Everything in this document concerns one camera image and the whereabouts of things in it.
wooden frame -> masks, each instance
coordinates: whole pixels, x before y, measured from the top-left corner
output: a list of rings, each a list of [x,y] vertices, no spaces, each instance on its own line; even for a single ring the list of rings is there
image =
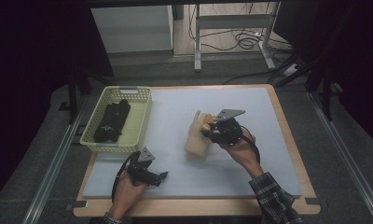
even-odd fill
[[[316,198],[311,181],[300,158],[297,145],[285,119],[276,92],[271,85],[229,85],[229,86],[182,86],[182,87],[153,87],[153,90],[173,89],[227,89],[227,88],[266,88],[273,104],[274,111],[283,132],[285,143],[288,147],[291,160],[295,166],[297,177],[302,189],[302,196],[295,199],[293,207],[303,215],[318,214],[319,204],[307,204],[307,198]],[[97,153],[93,152],[85,173],[77,201],[87,202],[86,207],[75,207],[77,217],[101,217],[111,206],[110,199],[92,199],[82,197],[83,190],[90,176]],[[142,199],[132,207],[129,217],[195,217],[195,216],[259,216],[261,214],[256,199]]]

black object in basket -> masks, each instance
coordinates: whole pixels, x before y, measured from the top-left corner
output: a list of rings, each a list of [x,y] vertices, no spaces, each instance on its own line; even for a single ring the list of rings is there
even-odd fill
[[[125,99],[121,100],[119,104],[107,105],[103,119],[93,135],[94,140],[96,142],[108,140],[116,142],[119,136],[122,135],[122,128],[129,111],[131,111],[131,106]]]

metal rail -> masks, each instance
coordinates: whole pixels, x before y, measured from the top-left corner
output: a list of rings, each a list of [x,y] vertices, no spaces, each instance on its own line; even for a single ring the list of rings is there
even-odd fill
[[[62,167],[64,158],[68,152],[68,148],[71,145],[73,137],[78,128],[78,124],[82,118],[82,112],[85,109],[87,97],[81,97],[81,109],[76,116],[76,120],[73,124],[69,125],[67,131],[55,153],[47,172],[44,175],[44,178],[41,181],[40,186],[37,189],[37,192],[30,204],[29,209],[27,210],[26,216],[24,217],[23,224],[34,224],[37,223],[38,219],[41,216],[42,210],[44,209],[45,203],[47,202],[50,191],[52,190],[53,184],[55,183],[56,177]]]
[[[373,216],[373,188],[364,178],[364,175],[358,168],[358,165],[352,157],[352,154],[350,153],[349,149],[347,149],[347,146],[344,143],[343,139],[340,137],[340,134],[338,133],[338,130],[333,124],[333,122],[329,121],[326,118],[326,115],[321,109],[321,103],[318,99],[318,96],[311,92],[308,92],[308,96],[314,104],[315,111],[317,112],[321,122],[324,124],[325,130],[328,132],[329,137],[335,145],[335,148],[337,149],[340,158],[346,166],[347,171],[352,177],[354,185],[357,187],[358,191],[360,192],[361,196],[363,197],[366,203],[367,208]]]

checkered shirt sleeve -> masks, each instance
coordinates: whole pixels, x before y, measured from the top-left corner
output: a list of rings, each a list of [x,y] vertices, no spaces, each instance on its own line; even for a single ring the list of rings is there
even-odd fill
[[[303,223],[292,208],[294,197],[283,190],[270,173],[265,173],[249,182],[262,209],[262,223]]]

plastic basket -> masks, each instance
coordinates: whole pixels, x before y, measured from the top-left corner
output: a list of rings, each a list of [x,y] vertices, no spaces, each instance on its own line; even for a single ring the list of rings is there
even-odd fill
[[[126,118],[122,135],[116,143],[96,143],[93,136],[102,121],[106,106],[112,103],[119,103],[122,99],[126,99],[131,105],[131,111]],[[151,106],[152,97],[149,87],[106,87],[79,142],[90,150],[98,152],[130,154],[133,151],[137,151],[142,148]]]

